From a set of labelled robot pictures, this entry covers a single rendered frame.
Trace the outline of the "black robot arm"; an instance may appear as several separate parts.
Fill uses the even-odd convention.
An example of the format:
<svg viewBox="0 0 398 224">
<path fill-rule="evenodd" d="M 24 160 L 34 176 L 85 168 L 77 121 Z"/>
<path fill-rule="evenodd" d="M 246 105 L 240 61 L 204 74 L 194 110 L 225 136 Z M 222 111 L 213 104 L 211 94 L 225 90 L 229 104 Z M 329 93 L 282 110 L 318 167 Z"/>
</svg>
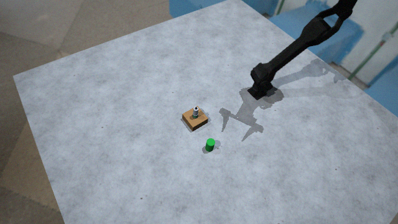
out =
<svg viewBox="0 0 398 224">
<path fill-rule="evenodd" d="M 251 71 L 254 80 L 252 88 L 248 92 L 256 99 L 267 95 L 267 91 L 273 88 L 271 81 L 276 71 L 300 55 L 306 48 L 319 45 L 336 34 L 342 23 L 352 14 L 357 0 L 339 0 L 332 8 L 318 13 L 302 30 L 301 35 L 286 49 L 281 51 L 268 63 L 259 63 Z M 333 27 L 330 27 L 323 19 L 336 14 L 339 18 Z"/>
</svg>

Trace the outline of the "tan wooden block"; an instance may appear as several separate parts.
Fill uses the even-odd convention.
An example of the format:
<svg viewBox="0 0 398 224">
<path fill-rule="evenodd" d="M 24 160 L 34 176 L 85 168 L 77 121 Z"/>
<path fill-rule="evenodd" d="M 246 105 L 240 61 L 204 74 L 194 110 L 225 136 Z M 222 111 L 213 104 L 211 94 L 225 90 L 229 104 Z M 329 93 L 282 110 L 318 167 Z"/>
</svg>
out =
<svg viewBox="0 0 398 224">
<path fill-rule="evenodd" d="M 198 107 L 198 106 L 197 106 Z M 198 117 L 193 117 L 193 108 L 182 114 L 182 119 L 186 122 L 188 127 L 194 131 L 208 122 L 207 116 L 198 107 Z"/>
</svg>

